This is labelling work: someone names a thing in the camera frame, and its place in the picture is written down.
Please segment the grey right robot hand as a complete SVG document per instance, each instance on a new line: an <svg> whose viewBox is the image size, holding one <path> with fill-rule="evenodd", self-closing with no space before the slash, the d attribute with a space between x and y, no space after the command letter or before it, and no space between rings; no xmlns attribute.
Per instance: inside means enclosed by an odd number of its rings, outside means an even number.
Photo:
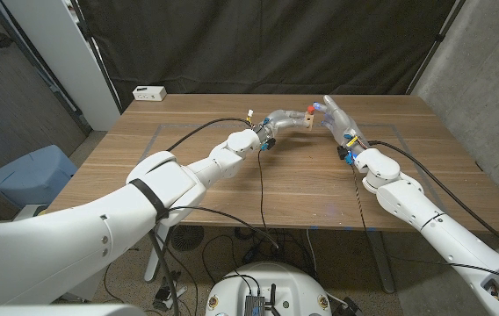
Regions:
<svg viewBox="0 0 499 316"><path fill-rule="evenodd" d="M323 103L314 102L313 107L323 113L322 126L330 130L339 146L349 149L353 154L360 154L368 148L365 136L354 119L329 95L323 97Z"/></svg>

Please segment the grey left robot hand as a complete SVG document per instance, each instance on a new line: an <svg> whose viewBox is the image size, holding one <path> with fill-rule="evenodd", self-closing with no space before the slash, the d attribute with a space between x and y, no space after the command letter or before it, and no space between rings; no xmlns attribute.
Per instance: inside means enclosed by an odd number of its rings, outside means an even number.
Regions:
<svg viewBox="0 0 499 316"><path fill-rule="evenodd" d="M278 132L286 128L310 126L305 118L305 113L301 111L276 110L270 113L262 123L254 128L259 141L265 143L268 139L274 138Z"/></svg>

